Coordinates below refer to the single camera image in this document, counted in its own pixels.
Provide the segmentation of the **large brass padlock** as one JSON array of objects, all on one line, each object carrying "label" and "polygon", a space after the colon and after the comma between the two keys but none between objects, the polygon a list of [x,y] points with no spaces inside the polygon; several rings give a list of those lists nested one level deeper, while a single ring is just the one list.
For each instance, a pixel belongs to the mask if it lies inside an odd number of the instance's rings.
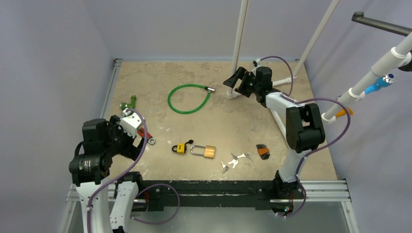
[{"label": "large brass padlock", "polygon": [[215,153],[216,153],[216,147],[210,146],[210,145],[206,145],[206,146],[193,145],[190,147],[190,153],[193,155],[202,156],[204,158],[214,159]]}]

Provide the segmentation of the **black headed key bunch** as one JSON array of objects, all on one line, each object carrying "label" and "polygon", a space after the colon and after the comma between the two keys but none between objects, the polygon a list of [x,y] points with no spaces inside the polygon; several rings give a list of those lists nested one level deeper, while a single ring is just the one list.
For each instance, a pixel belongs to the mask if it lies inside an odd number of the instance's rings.
[{"label": "black headed key bunch", "polygon": [[232,160],[230,162],[228,162],[229,165],[232,166],[232,168],[234,169],[236,167],[236,165],[239,163],[238,161],[238,157],[234,154],[232,154]]}]

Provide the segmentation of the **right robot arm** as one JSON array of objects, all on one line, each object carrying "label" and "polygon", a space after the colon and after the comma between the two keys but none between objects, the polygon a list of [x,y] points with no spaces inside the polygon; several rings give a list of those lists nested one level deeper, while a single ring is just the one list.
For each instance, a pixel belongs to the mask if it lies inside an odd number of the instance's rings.
[{"label": "right robot arm", "polygon": [[306,154],[318,149],[325,141],[318,105],[298,103],[273,88],[269,67],[256,67],[253,71],[239,67],[223,84],[246,97],[255,94],[258,103],[285,118],[289,150],[282,167],[275,174],[273,192],[280,198],[287,196],[298,188]]}]

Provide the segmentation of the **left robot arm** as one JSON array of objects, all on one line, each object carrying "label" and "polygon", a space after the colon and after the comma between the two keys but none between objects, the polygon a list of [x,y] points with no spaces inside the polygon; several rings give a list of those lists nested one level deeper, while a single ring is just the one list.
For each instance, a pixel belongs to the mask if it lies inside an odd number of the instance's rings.
[{"label": "left robot arm", "polygon": [[111,180],[115,155],[137,159],[141,147],[133,145],[142,119],[135,113],[109,120],[98,118],[82,126],[83,140],[69,163],[72,183],[79,195],[85,233],[125,233],[134,199],[143,196],[139,172]]}]

